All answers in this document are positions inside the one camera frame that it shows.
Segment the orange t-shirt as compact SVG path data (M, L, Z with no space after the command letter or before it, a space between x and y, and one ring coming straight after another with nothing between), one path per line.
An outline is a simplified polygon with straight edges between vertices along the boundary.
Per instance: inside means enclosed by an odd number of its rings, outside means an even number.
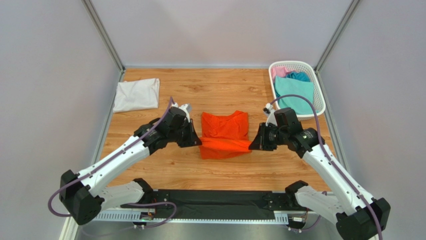
M230 115L213 115L203 112L201 115L199 146L203 160L223 160L250 154L249 115L235 111Z

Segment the white t-shirt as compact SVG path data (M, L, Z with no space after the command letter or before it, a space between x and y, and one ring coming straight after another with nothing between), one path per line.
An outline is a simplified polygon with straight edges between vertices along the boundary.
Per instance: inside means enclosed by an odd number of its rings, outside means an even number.
M159 107L160 79L149 78L122 81L117 84L113 113L157 109Z

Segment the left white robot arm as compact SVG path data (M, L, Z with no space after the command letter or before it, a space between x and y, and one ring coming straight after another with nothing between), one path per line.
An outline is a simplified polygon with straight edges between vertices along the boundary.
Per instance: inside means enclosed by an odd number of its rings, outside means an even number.
M59 200L78 225L91 222L100 212L124 205L149 205L153 189L142 178L110 187L122 172L148 158L169 143L180 148L202 145L190 118L190 104L176 103L162 117L141 125L120 147L101 161L80 170L62 174Z

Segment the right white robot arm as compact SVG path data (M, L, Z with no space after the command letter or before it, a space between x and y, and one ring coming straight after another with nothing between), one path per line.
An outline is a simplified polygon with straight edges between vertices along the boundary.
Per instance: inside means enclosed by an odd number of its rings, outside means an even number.
M375 198L343 169L321 130L303 128L289 107L275 110L268 103L263 111L266 122L259 124L249 150L274 151L278 146L287 146L319 174L333 193L322 194L298 181L286 188L292 200L334 224L344 240L383 239L390 204L384 198Z

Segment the teal t-shirt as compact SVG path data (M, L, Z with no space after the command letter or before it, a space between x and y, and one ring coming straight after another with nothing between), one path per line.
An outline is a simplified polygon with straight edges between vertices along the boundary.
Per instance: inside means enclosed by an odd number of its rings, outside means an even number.
M301 81L287 77L275 77L274 89L276 97L284 95L298 95L314 103L314 84L310 81ZM298 115L310 115L313 113L310 105L303 99L294 96L281 98L277 101L278 106L292 108Z

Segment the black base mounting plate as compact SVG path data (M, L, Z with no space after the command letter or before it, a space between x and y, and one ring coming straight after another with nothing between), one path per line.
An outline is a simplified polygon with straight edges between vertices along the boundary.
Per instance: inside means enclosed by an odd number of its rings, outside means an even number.
M296 211L286 193L242 190L154 191L151 203L177 206L174 219L185 220L272 220L275 211Z

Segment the white plastic laundry basket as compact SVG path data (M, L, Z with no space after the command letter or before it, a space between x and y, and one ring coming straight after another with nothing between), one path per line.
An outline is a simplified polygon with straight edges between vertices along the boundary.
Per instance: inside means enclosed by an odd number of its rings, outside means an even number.
M275 81L273 81L272 77L271 77L271 68L275 67L275 66L285 66L291 72L305 72L309 76L310 82L312 82L314 84L313 104L309 100L307 100L306 98L299 96L299 95L294 95L294 94L282 95L279 98L277 98L275 88L274 88ZM276 101L274 101L274 103L272 103L272 105L277 110L281 109L278 105L278 100L280 100L281 98L298 97L300 99L305 100L310 105L311 109L313 110L312 114L306 114L306 115L297 114L297 117L298 117L299 120L301 120L301 121L309 120L309 119L314 118L314 113L316 113L317 116L320 116L321 114L324 113L324 111L326 109L325 99L324 99L321 87L319 85L319 81L317 79L317 76L314 72L314 69L308 63L303 62L303 61L298 61L298 60L276 61L269 66L268 72L269 72L269 81L270 81L270 85L271 85L272 95L273 95L273 98L276 100Z

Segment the pink t-shirt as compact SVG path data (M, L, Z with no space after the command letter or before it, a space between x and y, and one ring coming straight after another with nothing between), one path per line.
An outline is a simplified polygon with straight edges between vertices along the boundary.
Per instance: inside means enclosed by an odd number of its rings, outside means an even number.
M272 80L275 81L276 77L285 78L289 73L291 73L291 71L285 66L273 66L270 73Z

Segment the blue t-shirt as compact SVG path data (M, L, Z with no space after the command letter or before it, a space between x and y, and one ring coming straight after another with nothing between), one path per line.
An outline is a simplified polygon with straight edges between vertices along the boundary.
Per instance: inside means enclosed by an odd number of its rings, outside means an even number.
M298 81L301 81L301 82L310 82L311 81L310 77L305 72L302 72L302 71L300 71L300 72L291 71L291 72L287 73L285 77L289 78L289 79L298 80Z

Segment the aluminium frame rail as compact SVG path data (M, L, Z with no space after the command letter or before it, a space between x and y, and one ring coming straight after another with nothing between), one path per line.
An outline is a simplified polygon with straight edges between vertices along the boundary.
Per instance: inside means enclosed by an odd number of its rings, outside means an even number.
M374 199L370 206L355 204L354 213L343 202L316 192L303 181L288 186L283 193L272 191L169 190L152 189L142 179L107 187L91 195L84 186L71 186L59 194L60 201L80 226L85 226L107 209L136 208L127 219L133 228L147 228L157 220L161 226L171 219L184 221L272 221L280 211L314 211L334 223L345 240L368 240L386 227L390 207Z

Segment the right aluminium corner post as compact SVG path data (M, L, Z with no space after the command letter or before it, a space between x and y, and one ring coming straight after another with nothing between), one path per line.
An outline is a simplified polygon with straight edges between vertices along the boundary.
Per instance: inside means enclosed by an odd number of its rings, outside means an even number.
M331 55L333 49L335 48L337 42L339 41L340 37L344 33L347 25L351 21L351 18L355 14L359 4L361 3L361 0L351 0L349 6L347 7L345 13L343 14L341 20L339 21L335 31L333 32L328 44L326 45L323 53L320 56L320 59L315 66L315 71L319 73L325 66L326 61L328 60L329 56Z

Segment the aluminium corner post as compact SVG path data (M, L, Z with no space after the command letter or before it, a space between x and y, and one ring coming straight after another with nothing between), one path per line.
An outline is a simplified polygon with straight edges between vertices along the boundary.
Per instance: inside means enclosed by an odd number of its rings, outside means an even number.
M102 41L103 41L109 55L111 56L114 64L116 65L116 67L119 69L119 71L121 73L124 73L125 70L126 70L126 67L123 64L117 50L116 50L116 48L115 48L115 46L114 46L114 44L113 44L113 42L112 42L112 40L109 36L104 24L103 24L98 12L96 10L96 7L95 7L93 1L92 0L82 0L81 2L83 3L89 17L91 18L95 28L97 29L97 31L100 35L100 38L102 39Z
M341 20L339 21L335 31L333 32L328 44L326 45L323 53L320 56L320 59L315 66L315 71L319 73L325 66L326 61L328 60L329 56L331 55L333 49L335 48L337 42L339 41L340 37L344 33L347 25L351 21L351 18L355 14L359 4L361 3L361 0L351 0L349 6L347 7L345 13L343 14Z

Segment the left aluminium corner post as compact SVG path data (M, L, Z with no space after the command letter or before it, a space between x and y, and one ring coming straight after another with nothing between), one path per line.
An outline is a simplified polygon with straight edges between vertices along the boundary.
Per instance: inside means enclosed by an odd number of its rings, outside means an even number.
M81 2L83 3L89 17L91 18L95 28L97 29L97 31L100 35L100 38L102 39L102 41L103 41L109 55L111 56L114 64L116 65L116 67L119 69L119 71L121 73L124 73L125 70L126 70L126 67L123 64L117 50L116 50L116 48L115 48L115 46L114 46L114 44L113 44L113 42L112 42L112 40L109 36L104 24L103 24L98 12L96 10L96 7L95 7L93 1L92 0L82 0Z

